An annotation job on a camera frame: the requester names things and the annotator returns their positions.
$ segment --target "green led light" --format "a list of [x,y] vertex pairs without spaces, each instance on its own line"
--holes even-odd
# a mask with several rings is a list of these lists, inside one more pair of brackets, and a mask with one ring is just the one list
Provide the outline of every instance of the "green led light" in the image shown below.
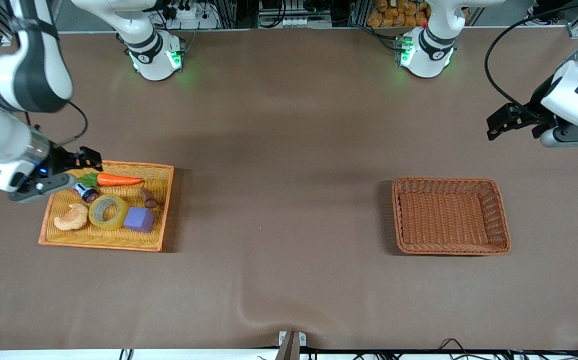
[[408,66],[411,63],[411,59],[413,59],[413,55],[415,55],[415,45],[411,45],[410,48],[402,53],[400,65]]
[[180,67],[180,53],[179,52],[167,51],[167,57],[169,58],[169,61],[171,63],[171,66],[173,66],[173,68],[179,68]]

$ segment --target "brown toy sausage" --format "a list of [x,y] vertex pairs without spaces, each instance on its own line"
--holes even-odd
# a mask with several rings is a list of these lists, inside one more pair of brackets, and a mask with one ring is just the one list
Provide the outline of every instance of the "brown toy sausage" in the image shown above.
[[145,207],[152,209],[158,206],[156,197],[149,189],[145,188],[140,189],[140,195],[142,196],[142,200],[144,200]]

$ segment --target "brown wicker basket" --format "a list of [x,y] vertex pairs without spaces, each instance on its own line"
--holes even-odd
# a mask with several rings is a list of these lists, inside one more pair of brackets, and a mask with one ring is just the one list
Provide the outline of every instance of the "brown wicker basket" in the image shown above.
[[[82,204],[82,200],[71,189],[51,194],[49,203],[44,212],[42,230],[38,243],[41,245],[73,246],[75,248],[119,249],[134,251],[161,251],[164,239],[165,224],[171,198],[174,167],[163,164],[143,162],[104,161],[104,171],[113,175],[132,176],[142,178],[143,182],[131,186],[97,186],[95,189],[100,195],[120,196],[131,207],[143,208],[142,196],[139,189],[145,187],[152,191],[159,205],[151,211],[156,216],[150,232],[135,232],[127,228],[118,230],[103,230],[93,226],[90,222],[83,228],[73,231],[62,231],[55,227],[53,218],[66,214],[69,204]],[[76,177],[94,173],[92,169],[70,170],[68,173]]]
[[489,178],[399,177],[398,248],[417,255],[505,255],[511,250],[497,184]]

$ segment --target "battery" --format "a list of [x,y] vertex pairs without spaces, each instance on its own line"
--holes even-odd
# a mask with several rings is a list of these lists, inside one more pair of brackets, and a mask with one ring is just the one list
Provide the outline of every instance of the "battery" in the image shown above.
[[97,199],[98,196],[100,196],[100,194],[97,193],[97,191],[95,191],[94,188],[92,188],[92,187],[88,188],[79,182],[76,182],[76,184],[73,185],[73,187],[71,187],[71,188],[86,203],[88,203],[88,202],[92,203],[95,199]]

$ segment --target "clear packing tape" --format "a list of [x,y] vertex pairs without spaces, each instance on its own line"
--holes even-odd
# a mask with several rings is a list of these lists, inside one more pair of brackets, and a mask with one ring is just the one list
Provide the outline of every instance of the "clear packing tape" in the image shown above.
[[[104,210],[111,205],[116,205],[118,210],[116,210],[115,216],[113,216],[112,219],[104,221]],[[129,204],[124,200],[114,194],[104,194],[91,203],[88,218],[91,224],[99,228],[104,230],[118,230],[124,224],[124,219],[127,217],[128,212]]]

